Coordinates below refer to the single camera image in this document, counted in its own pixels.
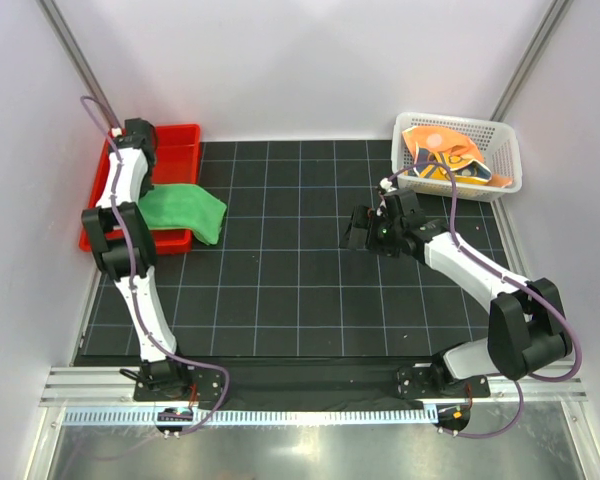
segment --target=metal floor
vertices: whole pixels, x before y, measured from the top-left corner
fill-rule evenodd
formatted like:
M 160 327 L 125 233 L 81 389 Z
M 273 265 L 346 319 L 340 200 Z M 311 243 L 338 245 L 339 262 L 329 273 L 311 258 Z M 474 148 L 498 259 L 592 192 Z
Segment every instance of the metal floor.
M 467 431 L 502 427 L 515 404 L 476 404 Z M 578 480 L 584 474 L 561 404 L 527 404 L 520 423 L 490 440 L 454 439 L 431 425 L 218 428 L 154 440 L 153 428 L 63 427 L 58 480 Z
M 160 257 L 166 318 L 189 356 L 427 356 L 486 336 L 487 315 L 413 259 L 338 250 L 356 204 L 377 204 L 390 141 L 204 145 L 200 185 L 225 201 L 217 246 Z M 449 199 L 420 195 L 446 218 Z M 458 231 L 506 265 L 489 204 L 460 201 Z M 117 289 L 103 281 L 82 356 L 137 358 Z

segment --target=reflective surface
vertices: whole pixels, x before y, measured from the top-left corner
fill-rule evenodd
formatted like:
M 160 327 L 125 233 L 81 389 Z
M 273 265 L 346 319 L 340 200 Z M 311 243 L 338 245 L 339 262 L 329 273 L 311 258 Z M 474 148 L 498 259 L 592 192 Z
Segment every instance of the reflective surface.
M 515 404 L 474 405 L 466 431 L 497 429 L 516 408 Z M 152 440 L 115 461 L 89 456 L 117 455 L 154 432 L 153 428 L 65 427 L 50 478 L 584 478 L 560 403 L 527 405 L 518 426 L 490 440 L 454 439 L 437 434 L 430 425 L 236 427 L 210 429 L 180 440 Z

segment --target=folded cloth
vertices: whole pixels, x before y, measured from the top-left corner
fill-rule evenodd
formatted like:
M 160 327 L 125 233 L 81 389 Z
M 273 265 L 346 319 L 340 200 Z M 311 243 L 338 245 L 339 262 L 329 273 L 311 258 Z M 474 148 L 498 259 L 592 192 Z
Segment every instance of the folded cloth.
M 446 164 L 456 174 L 458 183 L 506 187 L 511 178 L 492 174 L 473 141 L 459 132 L 438 125 L 419 125 L 402 132 L 402 137 L 416 165 L 427 161 Z M 423 178 L 449 180 L 446 171 L 433 165 L 422 165 L 410 172 Z
M 150 230 L 188 229 L 206 245 L 220 237 L 227 206 L 198 185 L 156 185 L 138 202 Z

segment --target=red plastic tray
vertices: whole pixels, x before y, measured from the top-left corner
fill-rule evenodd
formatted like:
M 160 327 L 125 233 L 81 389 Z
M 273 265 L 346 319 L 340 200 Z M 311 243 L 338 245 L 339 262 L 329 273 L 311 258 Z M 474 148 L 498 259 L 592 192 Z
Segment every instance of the red plastic tray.
M 197 183 L 200 170 L 200 127 L 198 125 L 167 125 L 156 127 L 158 137 L 157 163 L 153 169 L 154 184 Z M 93 208 L 102 195 L 109 175 L 109 153 L 104 142 L 100 154 L 100 164 L 91 189 L 88 208 Z M 193 246 L 191 230 L 152 230 L 158 255 L 185 253 Z M 122 238 L 122 232 L 115 231 L 107 238 Z M 80 250 L 91 252 L 87 233 L 82 229 Z

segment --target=white strip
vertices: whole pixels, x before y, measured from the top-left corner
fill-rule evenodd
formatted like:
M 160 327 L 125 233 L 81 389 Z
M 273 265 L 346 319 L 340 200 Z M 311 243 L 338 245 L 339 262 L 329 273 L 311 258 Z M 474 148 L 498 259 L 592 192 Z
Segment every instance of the white strip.
M 192 422 L 156 422 L 162 407 L 69 407 L 63 426 L 170 426 L 187 427 Z M 197 410 L 197 423 L 207 411 Z M 210 427 L 235 426 L 328 426 L 437 423 L 436 405 L 425 405 L 422 410 L 386 412 L 216 412 L 208 422 Z

